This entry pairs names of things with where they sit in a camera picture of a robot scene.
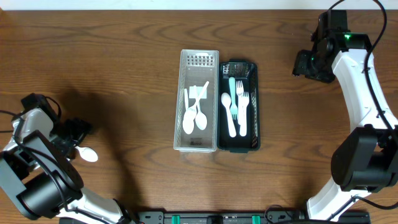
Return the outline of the white plastic spoon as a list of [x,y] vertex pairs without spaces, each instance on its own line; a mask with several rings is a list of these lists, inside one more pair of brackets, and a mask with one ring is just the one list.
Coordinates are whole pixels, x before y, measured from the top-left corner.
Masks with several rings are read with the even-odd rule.
[[183,116],[183,130],[186,134],[191,134],[194,129],[193,113],[188,106],[188,90],[184,89],[184,103],[185,103],[185,113]]
[[232,114],[231,114],[231,110],[230,110],[230,106],[231,106],[230,95],[227,93],[223,93],[221,95],[221,103],[225,107],[225,110],[226,110],[229,136],[231,138],[235,138],[236,137],[236,129],[234,126],[234,122],[233,122],[233,118],[232,118]]
[[183,116],[184,121],[193,120],[197,115],[197,106],[199,104],[200,99],[205,94],[206,89],[208,87],[209,81],[207,81],[201,89],[201,92],[196,96],[195,103],[193,106],[188,106],[188,91],[184,89],[184,102],[185,102],[185,113]]
[[97,153],[90,147],[76,146],[75,149],[79,152],[80,157],[88,162],[96,162],[98,160]]
[[[204,90],[204,87],[201,88],[201,92],[197,91],[198,87],[196,85],[194,85],[194,90],[197,94],[197,96],[199,97],[199,99],[202,98],[202,91]],[[200,130],[205,130],[207,127],[207,117],[206,115],[201,111],[201,106],[200,106],[200,101],[198,101],[197,103],[197,115],[195,117],[195,123],[196,126],[200,129]]]

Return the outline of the white plastic fork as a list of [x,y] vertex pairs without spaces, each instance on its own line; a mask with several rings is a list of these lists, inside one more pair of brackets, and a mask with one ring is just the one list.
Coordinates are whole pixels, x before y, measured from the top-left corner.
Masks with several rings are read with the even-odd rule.
[[247,135],[247,107],[249,104],[249,93],[245,91],[239,101],[239,115],[240,115],[240,136]]
[[229,82],[229,90],[230,90],[230,97],[231,97],[230,112],[231,112],[232,118],[234,120],[237,120],[238,107],[236,104],[236,80],[234,77],[229,77],[228,82]]
[[238,96],[238,124],[241,125],[242,123],[242,118],[243,118],[243,93],[244,93],[244,87],[242,81],[237,81],[236,82],[236,94]]

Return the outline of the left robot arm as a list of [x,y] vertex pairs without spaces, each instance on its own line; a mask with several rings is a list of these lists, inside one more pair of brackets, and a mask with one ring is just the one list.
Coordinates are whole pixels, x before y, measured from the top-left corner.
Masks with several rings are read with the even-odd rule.
[[71,161],[88,162],[97,153],[80,144],[91,132],[78,118],[61,120],[48,96],[31,93],[12,114],[11,140],[1,151],[1,188],[18,211],[30,220],[58,217],[60,223],[131,223],[129,212],[84,186]]

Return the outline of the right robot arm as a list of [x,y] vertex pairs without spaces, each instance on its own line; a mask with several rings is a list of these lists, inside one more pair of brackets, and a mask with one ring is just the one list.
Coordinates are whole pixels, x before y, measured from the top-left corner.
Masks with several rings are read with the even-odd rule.
[[338,80],[349,114],[350,134],[333,153],[331,178],[306,202],[309,220],[336,222],[357,200],[397,184],[397,118],[374,69],[373,45],[348,29],[345,10],[320,14],[311,50],[297,54],[292,74]]

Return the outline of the black perforated plastic basket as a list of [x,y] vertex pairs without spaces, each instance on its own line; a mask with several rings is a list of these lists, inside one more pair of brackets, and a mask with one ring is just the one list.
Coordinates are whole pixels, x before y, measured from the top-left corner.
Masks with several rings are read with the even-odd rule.
[[[247,134],[235,138],[229,135],[228,120],[225,107],[221,102],[223,93],[230,93],[229,78],[243,83],[244,91],[249,95],[249,103],[246,108]],[[243,59],[231,59],[221,62],[218,75],[218,149],[235,152],[247,153],[256,151],[261,145],[260,120],[259,120],[259,93],[258,93],[258,72],[257,65]]]

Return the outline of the white perforated plastic basket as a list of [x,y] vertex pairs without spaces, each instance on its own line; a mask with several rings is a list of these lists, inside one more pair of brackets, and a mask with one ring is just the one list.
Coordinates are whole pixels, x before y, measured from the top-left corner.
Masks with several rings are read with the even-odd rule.
[[[180,68],[178,78],[177,105],[175,115],[174,149],[180,152],[211,153],[216,151],[217,140],[217,112],[218,112],[218,65],[219,52],[217,50],[183,49],[180,54]],[[209,81],[205,94],[200,99],[201,111],[207,117],[207,127],[200,130],[194,121],[191,134],[183,130],[183,116],[185,113],[184,89],[188,90],[188,106],[195,103],[197,91]]]

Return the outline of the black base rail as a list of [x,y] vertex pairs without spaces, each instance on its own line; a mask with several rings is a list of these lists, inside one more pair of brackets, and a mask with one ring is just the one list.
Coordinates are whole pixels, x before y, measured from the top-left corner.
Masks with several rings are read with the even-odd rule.
[[169,213],[139,212],[137,224],[280,224],[280,223],[334,223],[371,224],[367,212],[345,212],[336,220],[312,220],[301,210],[270,209],[248,213]]

